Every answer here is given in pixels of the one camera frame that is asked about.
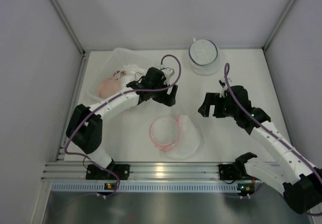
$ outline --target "plastic container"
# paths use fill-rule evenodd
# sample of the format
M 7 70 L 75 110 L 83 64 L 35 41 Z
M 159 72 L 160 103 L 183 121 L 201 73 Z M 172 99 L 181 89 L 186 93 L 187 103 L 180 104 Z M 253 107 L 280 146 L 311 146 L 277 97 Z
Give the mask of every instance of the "plastic container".
M 210 40 L 194 39 L 189 58 L 191 69 L 197 74 L 214 74 L 221 67 L 218 47 Z
M 114 49 L 112 55 L 98 71 L 96 77 L 89 83 L 88 88 L 86 89 L 87 95 L 93 100 L 101 101 L 102 98 L 97 94 L 100 83 L 106 78 L 112 77 L 117 70 L 128 64 L 136 64 L 141 68 L 148 69 L 154 66 L 154 60 L 129 49 Z

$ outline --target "white tabletop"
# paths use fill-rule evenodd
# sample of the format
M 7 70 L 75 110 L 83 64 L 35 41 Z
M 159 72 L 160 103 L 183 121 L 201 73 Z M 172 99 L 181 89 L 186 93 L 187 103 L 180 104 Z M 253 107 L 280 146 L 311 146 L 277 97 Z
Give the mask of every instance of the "white tabletop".
M 95 102 L 87 97 L 86 88 L 95 77 L 111 51 L 91 52 L 78 104 Z M 102 145 L 115 161 L 172 162 L 156 149 L 149 137 L 149 128 L 159 117 L 180 114 L 188 115 L 203 136 L 203 143 L 197 152 L 185 162 L 228 162 L 244 153 L 253 152 L 262 160 L 273 160 L 270 155 L 232 118 L 203 118 L 198 112 L 206 92 L 220 92 L 218 81 L 223 76 L 223 67 L 211 76 L 200 76 L 192 72 L 187 50 L 139 51 L 157 61 L 166 55 L 175 55 L 182 64 L 182 75 L 178 82 L 176 105 L 167 107 L 154 101 L 144 102 L 122 112 L 103 125 Z M 232 85 L 244 86 L 254 107 L 262 108 L 275 123 L 286 139 L 289 139 L 278 104 L 276 93 L 261 49 L 224 49 L 219 51 L 220 60 L 230 63 L 229 77 Z M 177 67 L 172 58 L 165 65 Z M 81 152 L 70 144 L 69 151 Z M 79 156 L 65 156 L 66 161 L 83 160 Z

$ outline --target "jar lid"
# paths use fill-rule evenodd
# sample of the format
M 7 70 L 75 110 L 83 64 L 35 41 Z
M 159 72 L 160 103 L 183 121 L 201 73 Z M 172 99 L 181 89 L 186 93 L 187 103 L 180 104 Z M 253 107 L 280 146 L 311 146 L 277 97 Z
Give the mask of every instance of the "jar lid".
M 207 65 L 218 57 L 218 48 L 210 40 L 199 39 L 189 48 L 189 57 L 197 65 Z

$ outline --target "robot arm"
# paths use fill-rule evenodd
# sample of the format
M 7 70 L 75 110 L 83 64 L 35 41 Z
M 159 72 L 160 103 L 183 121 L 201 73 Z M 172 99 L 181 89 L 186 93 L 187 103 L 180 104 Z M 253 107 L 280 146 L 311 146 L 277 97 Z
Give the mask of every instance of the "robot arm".
M 283 195 L 287 204 L 296 213 L 302 214 L 320 204 L 322 202 L 322 185 L 312 169 L 304 162 L 309 163 L 321 177 L 322 169 L 318 169 L 302 157 L 280 134 L 274 123 L 271 122 L 271 118 L 261 108 L 252 107 L 246 89 L 242 86 L 231 87 L 233 94 L 247 112 L 277 138 L 272 137 L 264 128 L 255 123 L 237 105 L 230 91 L 227 90 L 225 81 L 221 80 L 219 83 L 223 87 L 222 92 L 207 93 L 198 112 L 203 117 L 208 117 L 210 106 L 214 105 L 214 117 L 233 117 L 237 125 L 259 142 L 277 162 L 273 165 L 268 164 L 259 160 L 255 154 L 246 153 L 238 157 L 228 168 L 222 165 L 220 179 L 238 180 L 249 176 L 256 177 Z
M 167 87 L 169 85 L 169 79 L 173 75 L 174 70 L 171 68 L 157 69 L 151 67 L 141 80 L 130 82 L 115 95 L 89 107 L 86 107 L 83 104 L 78 105 L 72 114 L 67 127 L 66 136 L 70 137 L 86 116 L 107 103 L 88 119 L 73 137 L 72 142 L 81 148 L 81 150 L 99 166 L 107 169 L 113 168 L 113 159 L 105 152 L 104 148 L 101 147 L 103 118 L 105 121 L 109 120 L 122 111 L 139 105 L 149 99 L 153 99 L 154 101 L 167 106 L 174 105 L 176 103 L 177 85 L 172 86 L 170 94 L 168 94 L 167 90 L 153 91 L 155 89 Z

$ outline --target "cable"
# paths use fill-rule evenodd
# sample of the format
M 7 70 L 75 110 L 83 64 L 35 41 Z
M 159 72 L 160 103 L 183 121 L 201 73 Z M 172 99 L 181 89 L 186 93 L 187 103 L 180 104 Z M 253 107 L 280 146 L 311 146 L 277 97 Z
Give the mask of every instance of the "cable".
M 223 180 L 223 182 L 225 182 L 225 183 L 226 183 L 226 184 L 228 184 L 228 185 L 231 185 L 231 184 L 235 183 L 235 181 L 236 181 L 236 180 L 233 180 L 233 181 L 231 181 L 231 182 L 226 182 L 226 181 L 224 181 L 224 180 Z
M 85 159 L 86 159 L 86 157 L 84 157 L 84 159 L 83 159 L 83 166 L 84 166 L 84 168 L 85 168 L 85 169 L 87 169 L 87 170 L 88 170 L 88 168 L 87 168 L 87 167 L 85 166 L 85 164 L 84 164 Z
M 255 179 L 255 177 L 252 177 L 252 185 L 253 185 L 253 187 L 255 187 L 255 184 L 256 184 L 256 179 Z
M 242 104 L 238 101 L 237 97 L 234 95 L 230 85 L 229 85 L 229 81 L 228 81 L 228 73 L 229 73 L 229 69 L 230 69 L 230 65 L 229 63 L 225 64 L 225 69 L 224 69 L 224 77 L 225 77 L 225 81 L 228 87 L 228 90 L 232 96 L 232 98 L 234 99 L 234 101 L 236 102 L 236 104 L 241 108 L 241 110 L 254 122 L 256 123 L 258 126 L 260 126 L 262 129 L 265 130 L 265 132 L 267 132 L 268 134 L 270 134 L 272 137 L 274 137 L 275 139 L 279 140 L 281 144 L 283 144 L 288 150 L 290 150 L 295 156 L 297 156 L 303 163 L 305 163 L 305 165 L 316 175 L 317 179 L 319 180 L 319 182 L 322 185 L 322 178 L 321 176 L 318 174 L 318 172 L 311 166 L 311 164 L 300 154 L 298 154 L 296 151 L 294 151 L 286 142 L 284 142 L 281 139 L 278 139 L 278 136 L 275 135 L 273 132 L 271 132 L 268 128 L 266 128 L 264 125 L 262 125 L 256 118 L 254 118 L 243 106 Z M 311 216 L 322 216 L 322 212 L 320 213 L 309 213 L 307 212 L 308 215 Z
M 181 76 L 181 64 L 180 64 L 180 61 L 178 60 L 178 58 L 176 58 L 174 55 L 172 54 L 167 54 L 165 56 L 163 56 L 163 58 L 161 59 L 161 65 L 163 65 L 163 60 L 166 58 L 166 57 L 172 57 L 174 58 L 177 63 L 178 63 L 178 66 L 179 66 L 179 73 L 178 73 L 178 77 L 177 79 L 169 86 L 167 87 L 164 87 L 164 88 L 161 88 L 161 89 L 136 89 L 136 90 L 129 90 L 129 91 L 125 91 L 124 94 L 129 94 L 129 93 L 132 93 L 132 92 L 162 92 L 162 91 L 165 91 L 165 90 L 168 90 L 169 88 L 173 87 L 179 80 L 180 76 Z M 86 121 L 91 117 L 93 116 L 97 111 L 99 111 L 100 109 L 102 109 L 104 106 L 106 106 L 108 103 L 111 103 L 112 101 L 114 101 L 115 99 L 119 98 L 123 96 L 122 93 L 119 93 L 118 95 L 115 95 L 114 97 L 112 97 L 108 102 L 104 102 L 101 106 L 97 107 L 95 110 L 93 110 L 89 115 L 87 115 L 83 121 L 77 126 L 77 128 L 75 129 L 75 131 L 71 134 L 71 136 L 69 137 L 69 139 L 67 140 L 67 143 L 64 147 L 64 152 L 65 154 L 67 155 L 78 155 L 78 156 L 82 156 L 82 157 L 85 157 L 86 159 L 88 159 L 90 162 L 92 162 L 96 167 L 98 167 L 99 169 L 103 170 L 103 171 L 106 171 L 107 173 L 113 175 L 115 178 L 116 178 L 116 181 L 117 181 L 117 185 L 116 185 L 116 188 L 114 189 L 114 191 L 109 195 L 109 196 L 113 196 L 115 195 L 116 191 L 118 190 L 119 186 L 120 186 L 120 178 L 114 174 L 112 171 L 100 166 L 99 164 L 97 164 L 95 161 L 93 161 L 89 156 L 85 155 L 85 154 L 82 154 L 82 153 L 76 153 L 76 152 L 69 152 L 67 149 L 68 149 L 68 146 L 70 145 L 72 139 L 75 137 L 76 133 L 80 130 L 80 128 L 86 123 Z

